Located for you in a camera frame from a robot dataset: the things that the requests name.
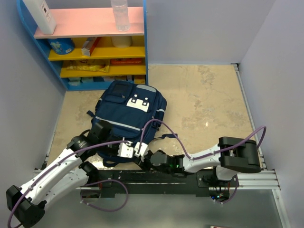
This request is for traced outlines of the navy blue student backpack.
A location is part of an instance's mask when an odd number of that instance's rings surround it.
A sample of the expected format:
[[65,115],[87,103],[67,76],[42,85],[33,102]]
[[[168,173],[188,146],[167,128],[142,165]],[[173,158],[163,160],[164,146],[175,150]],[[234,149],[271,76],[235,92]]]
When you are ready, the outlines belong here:
[[154,87],[127,81],[113,81],[99,98],[95,111],[88,111],[91,123],[112,124],[109,140],[125,139],[133,145],[149,144],[161,126],[167,101]]

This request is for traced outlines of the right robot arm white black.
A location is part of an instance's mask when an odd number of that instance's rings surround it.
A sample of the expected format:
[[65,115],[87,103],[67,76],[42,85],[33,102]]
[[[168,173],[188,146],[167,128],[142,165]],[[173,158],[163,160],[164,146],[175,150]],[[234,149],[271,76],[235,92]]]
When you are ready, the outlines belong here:
[[148,145],[138,142],[134,156],[145,170],[156,170],[168,174],[197,173],[212,167],[212,182],[221,187],[238,173],[261,172],[257,143],[234,137],[220,137],[218,144],[191,155],[167,155],[162,150],[151,152]]

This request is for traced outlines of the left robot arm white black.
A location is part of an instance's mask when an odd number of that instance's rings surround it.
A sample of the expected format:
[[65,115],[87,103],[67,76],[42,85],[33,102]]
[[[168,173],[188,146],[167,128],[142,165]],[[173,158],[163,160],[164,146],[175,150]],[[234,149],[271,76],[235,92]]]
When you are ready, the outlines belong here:
[[8,227],[15,217],[24,228],[31,228],[45,215],[47,208],[75,188],[98,182],[98,169],[88,162],[97,149],[111,144],[112,124],[100,120],[92,129],[75,136],[60,155],[33,179],[6,191],[11,211]]

